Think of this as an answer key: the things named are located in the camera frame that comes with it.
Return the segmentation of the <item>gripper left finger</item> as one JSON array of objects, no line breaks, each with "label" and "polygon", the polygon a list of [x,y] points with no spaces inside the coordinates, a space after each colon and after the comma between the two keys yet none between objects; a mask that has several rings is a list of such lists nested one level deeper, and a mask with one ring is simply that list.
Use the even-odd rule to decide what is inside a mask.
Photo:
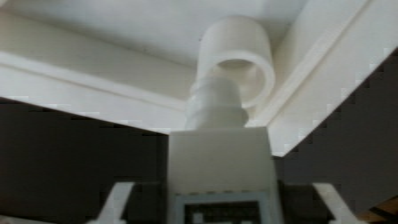
[{"label": "gripper left finger", "polygon": [[88,224],[127,224],[123,212],[134,187],[134,182],[114,184],[98,218]]}]

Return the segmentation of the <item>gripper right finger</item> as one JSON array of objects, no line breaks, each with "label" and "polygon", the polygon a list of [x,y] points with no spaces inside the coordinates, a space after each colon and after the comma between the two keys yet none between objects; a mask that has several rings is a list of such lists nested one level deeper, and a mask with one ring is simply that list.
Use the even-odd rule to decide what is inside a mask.
[{"label": "gripper right finger", "polygon": [[315,183],[313,187],[335,216],[329,224],[368,224],[358,219],[335,186],[329,183]]}]

